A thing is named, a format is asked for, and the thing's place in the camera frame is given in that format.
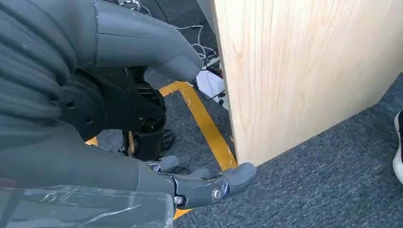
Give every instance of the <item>black sneaker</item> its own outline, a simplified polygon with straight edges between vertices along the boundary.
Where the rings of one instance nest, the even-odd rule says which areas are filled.
[[[394,118],[394,126],[396,128],[397,136],[399,137],[399,149],[393,159],[393,170],[400,183],[403,184],[402,139],[400,137],[401,132],[403,132],[402,112],[399,112]]]

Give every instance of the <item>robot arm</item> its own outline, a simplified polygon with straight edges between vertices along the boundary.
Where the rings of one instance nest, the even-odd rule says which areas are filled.
[[[202,67],[200,57],[174,26],[110,2],[23,0],[15,5],[29,20],[51,17],[46,20],[57,24],[80,68],[149,66],[171,79],[190,81]],[[45,15],[30,15],[33,7]],[[36,26],[54,29],[52,24]]]
[[[0,180],[164,192],[192,208],[243,191],[256,175],[251,164],[212,178],[155,172],[85,145],[56,120],[61,87],[78,67],[146,65],[194,78],[201,61],[174,27],[95,0],[3,0],[0,27]]]

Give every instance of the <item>gray carpet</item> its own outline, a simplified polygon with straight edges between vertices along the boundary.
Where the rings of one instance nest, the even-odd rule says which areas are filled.
[[[163,19],[152,0],[143,0]],[[195,0],[158,0],[172,24],[197,24]],[[192,43],[197,31],[184,34]],[[214,46],[211,31],[202,40]],[[154,71],[147,80],[161,87],[170,81]],[[178,93],[166,97],[167,127],[180,138],[169,153],[182,156],[192,169],[218,171],[200,130]],[[205,102],[230,147],[228,113]],[[398,141],[394,115],[403,109],[403,76],[379,104],[336,125],[259,166],[252,186],[237,197],[195,209],[174,222],[176,228],[403,227],[403,185],[393,173]],[[119,145],[119,132],[100,135],[100,145]]]
[[[176,227],[402,227],[392,169],[403,76],[381,102],[259,166],[243,194],[181,217]]]

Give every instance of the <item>light wood surface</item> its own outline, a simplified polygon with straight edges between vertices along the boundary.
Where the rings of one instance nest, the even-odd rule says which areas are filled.
[[[402,0],[212,0],[239,163],[377,103],[403,66]]]

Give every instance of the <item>clear plastic sheet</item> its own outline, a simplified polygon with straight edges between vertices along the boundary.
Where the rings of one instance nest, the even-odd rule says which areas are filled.
[[[162,193],[0,188],[1,228],[171,228],[173,213],[171,196]]]

